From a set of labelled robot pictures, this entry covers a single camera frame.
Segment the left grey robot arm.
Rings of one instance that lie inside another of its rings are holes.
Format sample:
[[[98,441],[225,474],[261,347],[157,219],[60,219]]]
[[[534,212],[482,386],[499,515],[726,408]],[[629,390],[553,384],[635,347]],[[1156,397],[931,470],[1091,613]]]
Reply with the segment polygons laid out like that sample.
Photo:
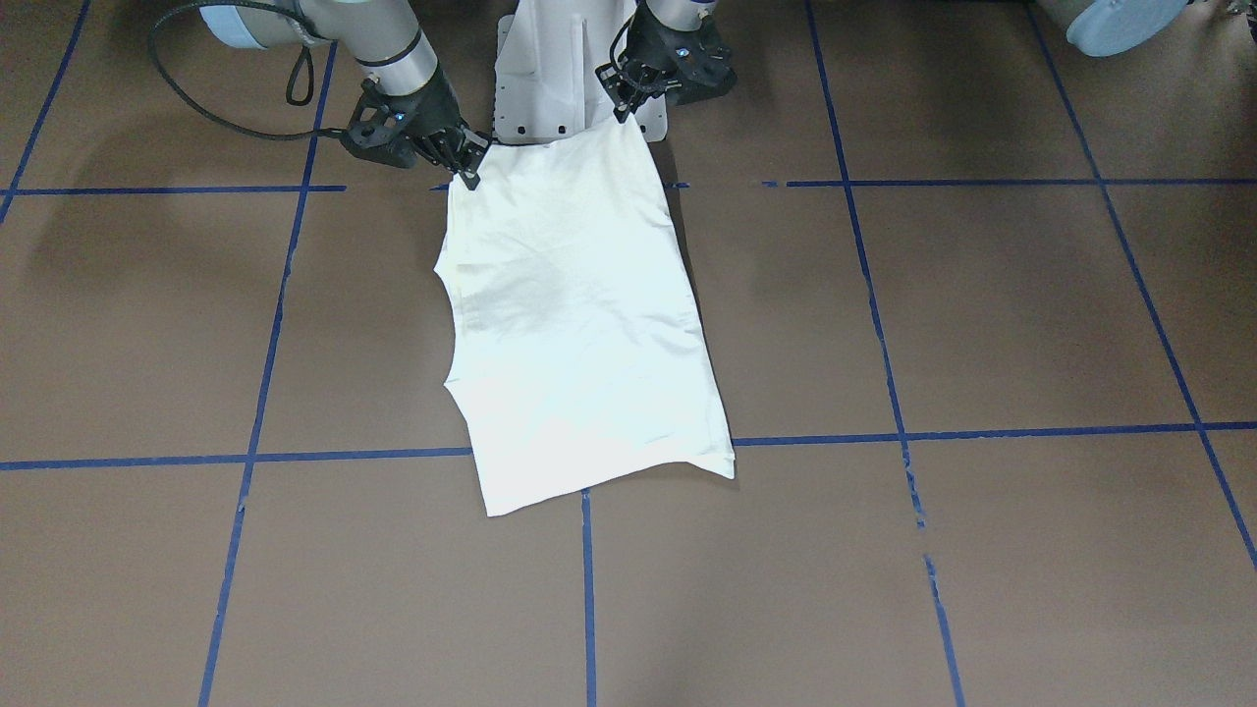
[[[623,122],[649,99],[686,106],[737,86],[732,47],[716,28],[716,1],[639,1],[595,75]],[[1179,18],[1185,1],[1042,1],[1066,40],[1085,55],[1117,55]]]

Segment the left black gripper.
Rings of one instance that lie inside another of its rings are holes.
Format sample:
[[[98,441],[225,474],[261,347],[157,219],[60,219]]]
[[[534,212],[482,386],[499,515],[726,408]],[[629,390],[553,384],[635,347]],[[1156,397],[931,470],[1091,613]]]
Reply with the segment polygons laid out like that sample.
[[[647,99],[686,106],[727,96],[737,86],[732,48],[714,10],[634,10],[595,75],[620,125]]]

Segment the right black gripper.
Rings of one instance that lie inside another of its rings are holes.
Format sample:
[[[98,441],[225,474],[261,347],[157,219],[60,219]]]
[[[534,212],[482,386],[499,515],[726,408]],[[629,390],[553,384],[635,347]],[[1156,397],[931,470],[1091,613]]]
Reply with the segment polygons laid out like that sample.
[[[390,167],[414,169],[424,160],[458,174],[465,187],[475,191],[491,136],[470,128],[453,86],[437,67],[426,86],[405,96],[388,94],[381,81],[365,78],[339,143],[354,159]]]

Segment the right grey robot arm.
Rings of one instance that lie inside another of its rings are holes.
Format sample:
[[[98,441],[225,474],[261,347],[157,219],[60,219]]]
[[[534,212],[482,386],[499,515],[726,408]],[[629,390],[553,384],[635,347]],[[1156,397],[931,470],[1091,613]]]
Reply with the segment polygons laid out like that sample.
[[[390,167],[431,164],[479,187],[490,138],[464,120],[409,1],[202,1],[197,13],[233,48],[339,44],[363,72],[349,125],[334,133],[342,147]]]

